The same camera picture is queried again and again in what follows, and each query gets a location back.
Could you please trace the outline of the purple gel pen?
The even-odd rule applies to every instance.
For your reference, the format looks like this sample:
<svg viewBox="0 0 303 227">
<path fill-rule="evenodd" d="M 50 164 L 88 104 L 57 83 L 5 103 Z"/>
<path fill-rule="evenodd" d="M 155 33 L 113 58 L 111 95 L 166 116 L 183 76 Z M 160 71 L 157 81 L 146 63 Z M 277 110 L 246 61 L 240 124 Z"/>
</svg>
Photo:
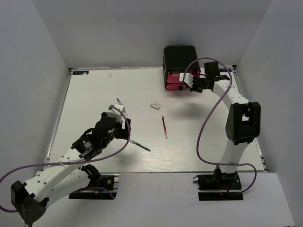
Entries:
<svg viewBox="0 0 303 227">
<path fill-rule="evenodd" d="M 117 98 L 116 100 L 117 100 L 117 102 L 118 102 L 119 105 L 123 105 L 123 104 L 121 103 L 121 101 L 119 100 L 119 98 Z M 128 116 L 128 113 L 127 113 L 125 107 L 123 108 L 123 113 L 124 113 L 124 115 L 125 115 L 126 117 Z"/>
</svg>

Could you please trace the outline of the pink top drawer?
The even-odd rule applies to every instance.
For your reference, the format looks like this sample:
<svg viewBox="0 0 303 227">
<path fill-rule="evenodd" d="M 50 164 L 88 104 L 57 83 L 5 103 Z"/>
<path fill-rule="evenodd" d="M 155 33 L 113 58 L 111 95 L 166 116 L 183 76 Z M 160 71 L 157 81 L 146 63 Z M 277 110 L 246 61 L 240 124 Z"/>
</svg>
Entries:
<svg viewBox="0 0 303 227">
<path fill-rule="evenodd" d="M 175 71 L 175 72 L 168 72 L 166 75 L 166 81 L 167 82 L 179 82 L 179 76 L 180 76 L 180 71 Z"/>
</svg>

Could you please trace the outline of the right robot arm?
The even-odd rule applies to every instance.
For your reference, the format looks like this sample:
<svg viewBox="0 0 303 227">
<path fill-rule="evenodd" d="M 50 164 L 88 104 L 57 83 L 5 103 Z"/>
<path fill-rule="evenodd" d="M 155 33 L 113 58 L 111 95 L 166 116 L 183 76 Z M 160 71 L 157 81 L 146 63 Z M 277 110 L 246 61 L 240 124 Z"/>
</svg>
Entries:
<svg viewBox="0 0 303 227">
<path fill-rule="evenodd" d="M 244 150 L 260 135 L 261 106 L 243 97 L 233 86 L 232 76 L 220 74 L 218 66 L 216 61 L 207 62 L 204 64 L 204 76 L 186 70 L 179 80 L 190 91 L 201 93 L 206 89 L 211 90 L 229 110 L 225 125 L 228 141 L 214 171 L 214 184 L 223 189 L 235 179 Z"/>
</svg>

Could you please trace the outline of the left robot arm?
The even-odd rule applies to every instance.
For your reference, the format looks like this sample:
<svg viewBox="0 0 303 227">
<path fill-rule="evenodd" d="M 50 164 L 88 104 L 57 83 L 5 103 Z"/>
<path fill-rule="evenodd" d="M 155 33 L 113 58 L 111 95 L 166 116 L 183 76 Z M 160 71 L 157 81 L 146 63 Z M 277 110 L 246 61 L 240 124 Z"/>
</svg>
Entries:
<svg viewBox="0 0 303 227">
<path fill-rule="evenodd" d="M 112 189 L 107 179 L 87 161 L 94 159 L 113 139 L 129 140 L 131 120 L 122 124 L 116 110 L 101 114 L 95 127 L 87 129 L 59 160 L 33 178 L 11 186 L 11 203 L 27 225 L 40 219 L 47 208 L 71 193 Z"/>
</svg>

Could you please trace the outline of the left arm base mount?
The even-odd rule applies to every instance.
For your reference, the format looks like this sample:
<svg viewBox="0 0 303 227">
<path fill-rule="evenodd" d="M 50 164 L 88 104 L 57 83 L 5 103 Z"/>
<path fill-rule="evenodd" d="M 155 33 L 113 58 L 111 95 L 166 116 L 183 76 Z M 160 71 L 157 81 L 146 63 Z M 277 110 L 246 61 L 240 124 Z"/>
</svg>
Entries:
<svg viewBox="0 0 303 227">
<path fill-rule="evenodd" d="M 93 165 L 75 171 L 80 186 L 69 194 L 72 200 L 114 200 L 119 187 L 120 174 L 101 173 Z"/>
</svg>

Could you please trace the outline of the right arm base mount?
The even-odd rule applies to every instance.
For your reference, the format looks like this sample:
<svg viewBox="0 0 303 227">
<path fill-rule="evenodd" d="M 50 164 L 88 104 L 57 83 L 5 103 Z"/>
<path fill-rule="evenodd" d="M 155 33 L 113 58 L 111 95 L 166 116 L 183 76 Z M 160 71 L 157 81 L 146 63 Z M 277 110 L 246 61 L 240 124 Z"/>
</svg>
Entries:
<svg viewBox="0 0 303 227">
<path fill-rule="evenodd" d="M 242 201 L 243 193 L 240 178 L 217 183 L 214 175 L 196 175 L 193 183 L 197 184 L 199 201 Z"/>
</svg>

